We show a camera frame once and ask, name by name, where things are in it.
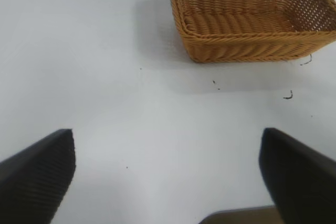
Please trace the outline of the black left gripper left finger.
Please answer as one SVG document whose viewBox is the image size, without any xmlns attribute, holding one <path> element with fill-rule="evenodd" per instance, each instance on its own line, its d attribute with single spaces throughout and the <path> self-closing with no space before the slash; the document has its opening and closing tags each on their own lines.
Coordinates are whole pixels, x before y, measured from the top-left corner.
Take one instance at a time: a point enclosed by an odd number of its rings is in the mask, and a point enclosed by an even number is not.
<svg viewBox="0 0 336 224">
<path fill-rule="evenodd" d="M 1 162 L 1 223 L 51 223 L 76 170 L 71 129 L 59 129 Z"/>
</svg>

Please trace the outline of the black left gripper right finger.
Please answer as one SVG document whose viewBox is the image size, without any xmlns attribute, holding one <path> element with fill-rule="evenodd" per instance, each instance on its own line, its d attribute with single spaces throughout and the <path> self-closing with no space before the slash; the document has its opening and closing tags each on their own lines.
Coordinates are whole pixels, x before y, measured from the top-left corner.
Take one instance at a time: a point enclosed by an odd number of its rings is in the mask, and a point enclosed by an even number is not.
<svg viewBox="0 0 336 224">
<path fill-rule="evenodd" d="M 284 223 L 335 223 L 335 161 L 266 128 L 259 168 Z"/>
</svg>

